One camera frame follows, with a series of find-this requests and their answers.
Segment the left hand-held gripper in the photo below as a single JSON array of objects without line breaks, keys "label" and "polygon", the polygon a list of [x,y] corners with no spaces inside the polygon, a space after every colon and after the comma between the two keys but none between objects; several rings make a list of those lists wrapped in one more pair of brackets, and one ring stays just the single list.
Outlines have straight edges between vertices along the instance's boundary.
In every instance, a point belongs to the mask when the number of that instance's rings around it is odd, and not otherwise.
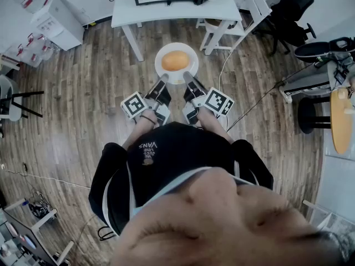
[{"label": "left hand-held gripper", "polygon": [[145,110],[153,110],[158,124],[165,125],[171,113],[171,96],[166,88],[168,80],[169,75],[164,73],[144,97],[136,91],[123,100],[120,106],[128,119],[135,119]]}]

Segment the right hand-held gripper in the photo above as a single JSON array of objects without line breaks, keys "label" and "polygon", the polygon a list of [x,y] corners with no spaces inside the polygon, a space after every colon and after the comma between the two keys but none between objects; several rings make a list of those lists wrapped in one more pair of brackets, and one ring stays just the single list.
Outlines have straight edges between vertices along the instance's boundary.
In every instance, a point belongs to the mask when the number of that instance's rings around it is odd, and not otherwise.
[{"label": "right hand-held gripper", "polygon": [[186,104],[182,113],[188,124],[195,125],[198,122],[197,114],[201,107],[210,110],[217,118],[228,116],[235,103],[229,96],[215,88],[206,92],[205,87],[189,71],[183,73],[183,78],[187,89],[184,94]]}]

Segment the orange bread bun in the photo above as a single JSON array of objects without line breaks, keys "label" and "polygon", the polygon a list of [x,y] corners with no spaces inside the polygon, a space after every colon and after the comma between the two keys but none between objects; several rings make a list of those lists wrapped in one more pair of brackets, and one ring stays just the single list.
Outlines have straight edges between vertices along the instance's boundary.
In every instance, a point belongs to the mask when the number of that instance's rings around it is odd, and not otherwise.
[{"label": "orange bread bun", "polygon": [[175,50],[165,54],[161,60],[161,66],[166,71],[179,71],[186,68],[190,58],[186,52]]}]

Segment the white round plate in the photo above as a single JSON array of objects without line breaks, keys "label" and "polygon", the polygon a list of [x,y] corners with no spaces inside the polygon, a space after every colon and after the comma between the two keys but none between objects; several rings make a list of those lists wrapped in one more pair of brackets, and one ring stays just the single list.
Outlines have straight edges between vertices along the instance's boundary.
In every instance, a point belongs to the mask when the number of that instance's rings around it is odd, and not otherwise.
[{"label": "white round plate", "polygon": [[[166,71],[161,66],[162,57],[172,51],[180,50],[186,52],[190,58],[189,65],[179,71]],[[187,44],[184,43],[170,43],[163,46],[157,53],[155,58],[155,70],[158,76],[162,76],[164,73],[169,75],[168,82],[173,85],[180,85],[185,83],[183,73],[189,71],[192,76],[195,76],[199,68],[199,59],[196,52]]]}]

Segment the person's left forearm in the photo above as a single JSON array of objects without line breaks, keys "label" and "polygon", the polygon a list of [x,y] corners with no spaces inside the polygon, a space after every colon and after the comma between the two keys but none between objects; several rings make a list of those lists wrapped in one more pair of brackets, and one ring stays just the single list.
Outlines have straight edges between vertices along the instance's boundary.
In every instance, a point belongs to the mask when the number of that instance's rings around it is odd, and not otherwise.
[{"label": "person's left forearm", "polygon": [[[152,119],[153,121],[156,122],[156,125],[158,123],[158,119],[155,115],[154,110],[146,109],[142,112],[142,115]],[[122,148],[127,150],[131,145],[133,145],[137,139],[139,139],[142,135],[145,133],[148,133],[149,131],[153,130],[156,125],[153,125],[150,121],[144,118],[140,118],[136,122],[135,127],[133,128],[131,134],[127,138],[127,140],[122,144]]]}]

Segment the person's right forearm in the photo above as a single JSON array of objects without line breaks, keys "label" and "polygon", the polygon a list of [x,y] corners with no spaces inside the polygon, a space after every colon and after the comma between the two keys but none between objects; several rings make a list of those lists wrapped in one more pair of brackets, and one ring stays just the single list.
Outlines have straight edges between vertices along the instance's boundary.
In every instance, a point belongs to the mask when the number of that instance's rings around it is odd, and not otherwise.
[{"label": "person's right forearm", "polygon": [[199,107],[197,119],[199,120],[201,127],[204,130],[213,132],[225,138],[230,144],[234,143],[234,140],[228,135],[226,130],[222,127],[222,125],[211,110],[207,109],[204,106]]}]

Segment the white table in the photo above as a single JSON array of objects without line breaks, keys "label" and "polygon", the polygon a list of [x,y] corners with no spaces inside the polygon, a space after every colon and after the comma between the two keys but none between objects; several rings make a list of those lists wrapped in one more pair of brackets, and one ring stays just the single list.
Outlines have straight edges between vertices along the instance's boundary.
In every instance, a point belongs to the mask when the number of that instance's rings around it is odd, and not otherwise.
[{"label": "white table", "polygon": [[188,1],[175,1],[169,6],[165,3],[137,6],[134,0],[115,0],[111,26],[113,28],[120,27],[123,30],[137,60],[142,62],[144,57],[132,33],[132,25],[167,19],[198,18],[221,20],[221,24],[217,28],[216,33],[207,45],[205,55],[211,54],[215,45],[232,22],[242,21],[242,17],[234,0],[207,1],[199,6]]}]

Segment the person's black t-shirt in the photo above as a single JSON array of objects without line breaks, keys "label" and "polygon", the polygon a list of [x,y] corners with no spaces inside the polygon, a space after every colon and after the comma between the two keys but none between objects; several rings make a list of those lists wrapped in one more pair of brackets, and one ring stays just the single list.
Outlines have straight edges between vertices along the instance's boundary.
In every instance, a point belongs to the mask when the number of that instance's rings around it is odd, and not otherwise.
[{"label": "person's black t-shirt", "polygon": [[116,234],[130,216],[205,168],[266,188],[273,176],[246,140],[171,122],[140,136],[129,148],[107,143],[89,193],[92,211]]}]

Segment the white cabinet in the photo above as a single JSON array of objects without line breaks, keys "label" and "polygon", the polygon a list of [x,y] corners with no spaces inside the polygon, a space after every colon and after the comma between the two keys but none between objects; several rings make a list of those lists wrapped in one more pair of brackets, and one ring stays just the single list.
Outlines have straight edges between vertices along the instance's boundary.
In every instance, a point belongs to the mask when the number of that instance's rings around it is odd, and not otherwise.
[{"label": "white cabinet", "polygon": [[61,0],[48,0],[31,25],[65,51],[83,44],[84,28]]}]

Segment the black round table base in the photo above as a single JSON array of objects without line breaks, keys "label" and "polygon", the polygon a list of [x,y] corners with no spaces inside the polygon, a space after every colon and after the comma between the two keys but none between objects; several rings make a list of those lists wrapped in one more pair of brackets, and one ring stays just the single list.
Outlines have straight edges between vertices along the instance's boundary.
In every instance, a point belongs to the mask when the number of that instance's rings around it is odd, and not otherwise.
[{"label": "black round table base", "polygon": [[331,129],[331,117],[317,116],[315,108],[315,104],[328,102],[330,102],[329,96],[301,99],[297,110],[297,120],[304,134],[310,134],[314,129]]}]

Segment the black office chair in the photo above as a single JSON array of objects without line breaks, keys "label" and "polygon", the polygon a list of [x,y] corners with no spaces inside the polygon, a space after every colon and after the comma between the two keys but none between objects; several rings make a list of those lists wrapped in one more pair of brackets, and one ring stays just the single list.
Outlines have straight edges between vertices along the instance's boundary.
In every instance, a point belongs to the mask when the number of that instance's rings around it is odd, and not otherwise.
[{"label": "black office chair", "polygon": [[287,55],[291,52],[289,44],[295,47],[306,44],[308,33],[312,34],[314,38],[316,37],[310,24],[306,29],[297,24],[313,3],[314,0],[280,0],[271,6],[271,14],[263,20],[267,24],[268,30],[256,29],[252,32],[253,34],[268,34],[273,37],[273,50],[269,56],[276,53],[278,43],[285,47]]}]

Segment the pack of clear bottles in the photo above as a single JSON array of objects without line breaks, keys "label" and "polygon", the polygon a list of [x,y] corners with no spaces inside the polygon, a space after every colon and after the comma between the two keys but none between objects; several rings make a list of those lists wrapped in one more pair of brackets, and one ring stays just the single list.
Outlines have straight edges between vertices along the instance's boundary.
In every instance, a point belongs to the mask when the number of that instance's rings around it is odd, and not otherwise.
[{"label": "pack of clear bottles", "polygon": [[42,61],[49,60],[54,53],[54,46],[43,34],[30,34],[27,41],[17,48],[17,57],[22,63],[37,68]]}]

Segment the white chair with black legs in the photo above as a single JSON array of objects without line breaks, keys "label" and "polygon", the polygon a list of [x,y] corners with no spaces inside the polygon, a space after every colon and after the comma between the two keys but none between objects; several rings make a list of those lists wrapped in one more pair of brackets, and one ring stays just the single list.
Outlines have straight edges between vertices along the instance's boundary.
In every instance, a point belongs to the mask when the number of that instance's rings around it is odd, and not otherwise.
[{"label": "white chair with black legs", "polygon": [[8,119],[16,122],[22,117],[27,118],[28,116],[23,112],[33,114],[37,117],[43,117],[42,114],[35,112],[22,104],[24,98],[42,94],[44,94],[44,91],[20,93],[15,81],[5,75],[0,75],[0,121]]}]

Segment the round wooden table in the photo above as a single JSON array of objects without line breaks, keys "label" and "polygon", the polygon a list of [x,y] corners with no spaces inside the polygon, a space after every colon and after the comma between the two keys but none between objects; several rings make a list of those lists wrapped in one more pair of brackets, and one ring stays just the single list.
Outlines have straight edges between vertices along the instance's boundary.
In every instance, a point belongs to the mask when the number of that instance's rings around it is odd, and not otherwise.
[{"label": "round wooden table", "polygon": [[330,94],[331,131],[335,151],[344,154],[349,148],[355,108],[347,88],[339,88]]}]

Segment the grey desk with white legs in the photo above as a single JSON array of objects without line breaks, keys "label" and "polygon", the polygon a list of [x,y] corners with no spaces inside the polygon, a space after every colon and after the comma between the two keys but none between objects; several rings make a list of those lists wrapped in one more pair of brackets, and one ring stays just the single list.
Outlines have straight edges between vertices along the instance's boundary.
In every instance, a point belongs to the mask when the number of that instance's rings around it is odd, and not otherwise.
[{"label": "grey desk with white legs", "polygon": [[49,263],[51,266],[60,266],[64,262],[71,248],[73,247],[74,242],[70,241],[65,247],[64,251],[62,251],[62,253],[59,255],[59,257],[57,259],[54,259],[53,255],[49,253],[49,251],[46,249],[46,247],[38,237],[40,228],[51,218],[55,217],[55,215],[57,214],[57,210],[51,210],[37,223],[32,226],[27,226],[9,213],[16,207],[24,207],[25,203],[28,203],[28,201],[25,198],[21,198],[19,201],[3,209],[3,213],[8,223],[8,229],[10,230],[14,238],[19,238],[19,241],[22,246],[26,247],[30,252],[32,252],[32,254],[34,254],[40,260]]}]

